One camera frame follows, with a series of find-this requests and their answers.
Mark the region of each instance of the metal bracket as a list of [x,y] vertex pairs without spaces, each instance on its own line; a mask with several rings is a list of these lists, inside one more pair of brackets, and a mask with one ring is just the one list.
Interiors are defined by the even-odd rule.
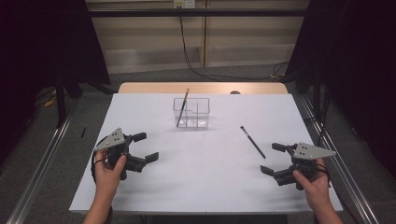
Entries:
[[122,129],[118,128],[111,135],[105,138],[101,143],[99,143],[94,150],[99,151],[108,147],[118,146],[124,142],[125,142],[125,138],[122,133]]
[[322,147],[315,147],[306,143],[299,143],[294,152],[293,158],[312,161],[319,158],[335,156],[336,154],[337,153],[335,151],[331,151]]

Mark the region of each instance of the white tabletop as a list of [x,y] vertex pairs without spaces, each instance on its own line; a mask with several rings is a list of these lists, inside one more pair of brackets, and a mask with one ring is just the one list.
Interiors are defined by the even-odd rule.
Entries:
[[[147,133],[132,143],[130,153],[144,158],[160,152],[141,174],[127,172],[113,201],[116,212],[159,214],[286,214],[311,211],[303,191],[294,184],[279,187],[261,173],[291,165],[290,155],[271,149],[272,143],[292,145],[312,140],[289,94],[190,94],[210,99],[208,128],[177,128],[174,98],[184,94],[114,94],[98,141],[121,127],[125,134]],[[264,159],[240,129],[244,126],[263,151]],[[69,208],[85,214],[95,185],[91,161]],[[330,189],[335,210],[342,206]]]

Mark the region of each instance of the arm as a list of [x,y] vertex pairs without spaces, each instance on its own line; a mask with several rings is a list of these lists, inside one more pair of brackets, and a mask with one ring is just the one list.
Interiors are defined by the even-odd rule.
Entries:
[[[324,165],[322,159],[317,160],[317,163]],[[293,172],[293,175],[304,187],[306,201],[314,211],[320,224],[343,223],[332,207],[332,202],[329,197],[329,182],[325,174],[316,172],[312,182],[306,179],[305,176],[297,170]]]
[[[96,153],[95,159],[99,161],[105,157],[106,151],[103,150]],[[121,156],[114,170],[111,170],[105,161],[99,161],[95,164],[96,192],[90,211],[85,216],[84,224],[105,223],[108,210],[120,183],[120,173],[125,162],[126,157]]]

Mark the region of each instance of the pencil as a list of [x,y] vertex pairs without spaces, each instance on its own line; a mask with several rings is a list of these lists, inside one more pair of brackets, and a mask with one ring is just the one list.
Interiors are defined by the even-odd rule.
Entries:
[[247,136],[248,140],[253,144],[253,146],[260,152],[260,154],[265,158],[264,153],[260,150],[260,148],[256,145],[256,143],[253,141],[253,139],[248,135],[248,132],[245,130],[244,126],[241,126],[242,131],[244,131],[245,135]]
[[190,89],[187,88],[186,95],[184,95],[183,105],[181,105],[180,115],[178,116],[177,127],[178,127],[178,124],[180,123],[181,115],[183,114],[183,109],[184,109],[184,106],[186,105],[187,96],[189,95],[189,91],[190,91]]

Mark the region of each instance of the pen holder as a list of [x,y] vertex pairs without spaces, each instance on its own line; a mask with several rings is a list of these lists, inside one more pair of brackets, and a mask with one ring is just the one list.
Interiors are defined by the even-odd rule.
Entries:
[[207,128],[209,126],[209,99],[188,98],[183,106],[184,98],[174,99],[174,115],[178,128]]

